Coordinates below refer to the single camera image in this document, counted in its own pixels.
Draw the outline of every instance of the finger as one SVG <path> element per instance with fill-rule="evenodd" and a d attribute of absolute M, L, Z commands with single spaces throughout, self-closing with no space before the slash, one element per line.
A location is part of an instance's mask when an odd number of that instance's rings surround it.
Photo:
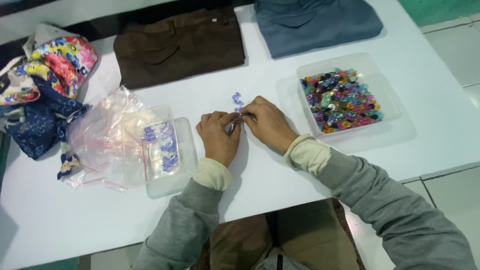
<path fill-rule="evenodd" d="M 196 128 L 198 134 L 200 134 L 200 132 L 202 132 L 202 122 L 198 122 L 198 124 L 195 128 Z"/>
<path fill-rule="evenodd" d="M 233 138 L 234 140 L 240 140 L 241 122 L 242 122 L 242 118 L 240 118 L 237 121 L 237 124 L 233 127 L 233 132 L 232 132 L 232 135 L 230 135 L 230 137 Z"/>
<path fill-rule="evenodd" d="M 201 125 L 202 127 L 204 127 L 204 126 L 207 124 L 208 119 L 210 119 L 210 116 L 211 116 L 211 115 L 212 115 L 211 113 L 207 113 L 207 114 L 202 115 L 202 118 L 201 118 L 201 120 L 200 120 L 200 125 Z"/>
<path fill-rule="evenodd" d="M 268 101 L 266 98 L 262 96 L 256 96 L 253 101 L 253 104 L 272 104 L 270 101 Z"/>
<path fill-rule="evenodd" d="M 216 120 L 220 119 L 222 116 L 224 116 L 225 114 L 227 114 L 227 113 L 224 112 L 224 111 L 214 111 L 212 113 L 212 115 L 210 116 L 210 119 L 208 119 L 207 123 L 211 123 L 213 121 L 216 121 Z"/>
<path fill-rule="evenodd" d="M 222 125 L 222 127 L 225 127 L 226 125 L 231 123 L 233 120 L 235 120 L 235 118 L 237 118 L 239 116 L 240 116 L 240 114 L 238 112 L 232 112 L 232 113 L 225 114 L 224 116 L 222 116 L 222 118 L 220 118 L 218 120 L 218 122 L 220 123 L 220 125 Z"/>
<path fill-rule="evenodd" d="M 260 108 L 261 108 L 260 104 L 250 103 L 247 106 L 243 107 L 240 113 L 241 114 L 253 113 L 255 115 L 258 115 L 258 113 L 260 112 Z"/>
<path fill-rule="evenodd" d="M 248 116 L 242 116 L 241 119 L 247 124 L 252 133 L 255 133 L 257 131 L 257 121 L 253 120 Z"/>

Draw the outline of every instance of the navy blue patterned fabric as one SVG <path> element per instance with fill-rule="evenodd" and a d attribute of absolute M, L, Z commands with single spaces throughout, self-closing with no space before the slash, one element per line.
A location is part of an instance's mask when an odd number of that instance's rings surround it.
<path fill-rule="evenodd" d="M 40 77 L 32 78 L 40 89 L 40 98 L 21 106 L 2 106 L 0 116 L 23 108 L 24 123 L 8 124 L 5 130 L 25 154 L 36 160 L 59 141 L 66 141 L 65 129 L 69 125 L 66 119 L 80 117 L 88 111 L 88 107 L 60 95 Z"/>
<path fill-rule="evenodd" d="M 256 0 L 272 58 L 375 37 L 383 24 L 364 0 Z"/>

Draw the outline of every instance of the person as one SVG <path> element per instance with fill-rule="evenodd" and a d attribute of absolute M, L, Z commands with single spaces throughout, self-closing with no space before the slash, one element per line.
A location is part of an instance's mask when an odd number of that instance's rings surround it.
<path fill-rule="evenodd" d="M 461 231 L 422 196 L 389 178 L 382 168 L 363 158 L 344 155 L 309 135 L 296 134 L 282 111 L 261 96 L 245 106 L 241 113 L 256 116 L 256 119 L 248 116 L 241 119 L 260 142 L 285 153 L 288 165 L 309 172 L 331 190 L 333 197 L 350 207 L 362 221 L 372 225 L 383 239 L 383 247 L 397 270 L 477 269 Z M 182 193 L 170 200 L 157 227 L 144 242 L 133 269 L 187 269 L 197 261 L 210 236 L 211 267 L 214 270 L 327 269 L 309 264 L 308 260 L 299 262 L 272 245 L 266 252 L 264 247 L 255 243 L 234 243 L 234 246 L 224 245 L 214 250 L 218 239 L 230 235 L 235 242 L 235 239 L 242 238 L 241 226 L 230 234 L 217 232 L 223 225 L 218 226 L 218 204 L 223 192 L 234 181 L 227 168 L 237 153 L 241 130 L 241 125 L 236 125 L 228 136 L 225 127 L 238 116 L 238 113 L 215 111 L 201 117 L 196 129 L 204 143 L 205 157 L 199 160 L 194 176 Z M 254 227 L 260 230 L 265 227 L 262 224 L 260 221 Z M 267 236 L 261 235 L 260 238 L 266 239 Z M 314 241 L 312 238 L 308 237 L 308 241 Z M 314 253 L 315 249 L 306 252 Z M 337 262 L 344 260 L 342 253 L 335 256 L 323 258 Z M 322 254 L 309 257 L 322 258 Z M 353 265 L 332 267 L 358 268 Z"/>

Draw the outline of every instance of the blue-gray fabric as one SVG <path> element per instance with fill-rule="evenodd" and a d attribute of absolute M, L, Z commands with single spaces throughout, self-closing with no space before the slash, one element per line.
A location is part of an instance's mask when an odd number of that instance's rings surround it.
<path fill-rule="evenodd" d="M 375 37 L 383 24 L 364 0 L 256 0 L 272 58 Z"/>

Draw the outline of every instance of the white table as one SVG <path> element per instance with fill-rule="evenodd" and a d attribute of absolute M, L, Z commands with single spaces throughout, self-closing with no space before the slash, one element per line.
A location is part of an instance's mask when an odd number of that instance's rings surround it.
<path fill-rule="evenodd" d="M 402 118 L 370 127 L 355 139 L 332 142 L 336 148 L 367 158 L 398 181 L 480 161 L 478 112 L 402 6 L 395 0 L 369 0 L 385 25 L 371 40 L 316 49 L 272 60 L 251 5 L 236 8 L 245 44 L 245 65 L 195 76 L 136 92 L 148 106 L 169 104 L 175 117 L 189 119 L 198 156 L 204 154 L 195 125 L 204 113 L 232 111 L 231 96 L 251 101 L 262 95 L 309 133 L 305 117 L 290 93 L 302 65 L 355 52 L 371 54 L 398 94 Z M 103 54 L 83 87 L 88 100 L 98 78 L 118 69 L 113 39 L 95 42 Z M 0 212 L 0 268 L 17 269 L 90 254 L 143 241 L 154 229 L 171 196 L 151 200 L 145 187 L 116 193 L 102 187 L 73 190 L 56 181 L 57 146 L 33 161 L 12 142 L 3 180 Z M 304 172 L 283 164 L 247 129 L 231 165 L 234 185 L 220 203 L 221 221 L 287 208 L 330 197 Z"/>

